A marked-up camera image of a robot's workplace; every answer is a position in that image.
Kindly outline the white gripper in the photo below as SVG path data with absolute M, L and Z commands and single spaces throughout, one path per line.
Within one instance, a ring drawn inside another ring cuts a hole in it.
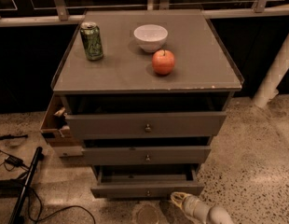
M 187 217 L 193 217 L 202 224 L 211 224 L 209 217 L 211 207 L 198 197 L 175 191 L 171 194 L 171 201 L 175 206 L 182 209 Z

